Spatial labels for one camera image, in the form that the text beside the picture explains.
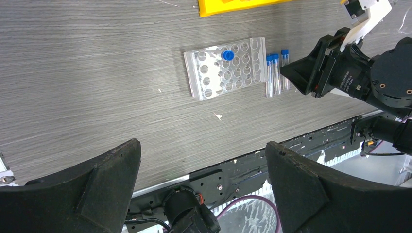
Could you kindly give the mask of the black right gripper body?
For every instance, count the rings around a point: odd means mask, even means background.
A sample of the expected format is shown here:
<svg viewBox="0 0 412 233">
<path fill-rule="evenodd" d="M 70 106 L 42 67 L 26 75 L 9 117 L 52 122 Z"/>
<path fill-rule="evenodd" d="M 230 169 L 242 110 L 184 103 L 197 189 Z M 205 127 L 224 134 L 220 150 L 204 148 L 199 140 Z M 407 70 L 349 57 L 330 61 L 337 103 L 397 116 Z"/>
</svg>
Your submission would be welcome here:
<svg viewBox="0 0 412 233">
<path fill-rule="evenodd" d="M 308 56 L 280 68 L 299 92 L 323 97 L 338 89 L 354 98 L 367 98 L 370 93 L 370 58 L 361 52 L 361 44 L 340 46 L 348 27 L 340 28 L 334 35 L 321 37 Z"/>
</svg>

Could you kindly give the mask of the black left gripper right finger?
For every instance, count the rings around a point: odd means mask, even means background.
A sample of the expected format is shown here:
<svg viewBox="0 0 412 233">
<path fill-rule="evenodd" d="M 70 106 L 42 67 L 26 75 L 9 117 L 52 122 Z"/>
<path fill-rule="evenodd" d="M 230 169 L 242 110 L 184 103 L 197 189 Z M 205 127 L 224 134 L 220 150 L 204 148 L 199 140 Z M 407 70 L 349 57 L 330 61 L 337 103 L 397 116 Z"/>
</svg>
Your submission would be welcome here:
<svg viewBox="0 0 412 233">
<path fill-rule="evenodd" d="M 345 174 L 274 141 L 265 156 L 284 232 L 411 232 L 411 189 Z"/>
</svg>

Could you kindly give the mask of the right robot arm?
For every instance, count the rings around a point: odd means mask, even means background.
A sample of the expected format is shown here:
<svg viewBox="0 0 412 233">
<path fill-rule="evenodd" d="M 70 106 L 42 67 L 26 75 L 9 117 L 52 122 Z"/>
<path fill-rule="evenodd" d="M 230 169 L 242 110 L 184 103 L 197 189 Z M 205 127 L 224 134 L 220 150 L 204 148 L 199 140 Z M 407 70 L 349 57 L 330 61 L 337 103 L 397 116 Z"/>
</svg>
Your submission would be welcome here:
<svg viewBox="0 0 412 233">
<path fill-rule="evenodd" d="M 396 122 L 375 118 L 353 134 L 392 143 L 398 154 L 412 153 L 412 39 L 374 57 L 361 51 L 361 43 L 343 41 L 349 28 L 319 39 L 311 53 L 280 69 L 303 95 L 321 98 L 333 89 L 404 119 Z"/>
</svg>

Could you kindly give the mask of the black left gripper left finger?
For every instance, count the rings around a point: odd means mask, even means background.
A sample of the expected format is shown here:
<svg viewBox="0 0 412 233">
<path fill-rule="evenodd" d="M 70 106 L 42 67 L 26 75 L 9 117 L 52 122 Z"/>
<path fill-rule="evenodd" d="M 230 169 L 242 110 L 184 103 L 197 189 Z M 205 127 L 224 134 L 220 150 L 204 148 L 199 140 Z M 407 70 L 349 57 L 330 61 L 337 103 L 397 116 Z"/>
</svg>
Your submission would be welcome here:
<svg viewBox="0 0 412 233">
<path fill-rule="evenodd" d="M 133 138 L 75 166 L 0 189 L 3 233 L 119 233 L 141 161 Z"/>
</svg>

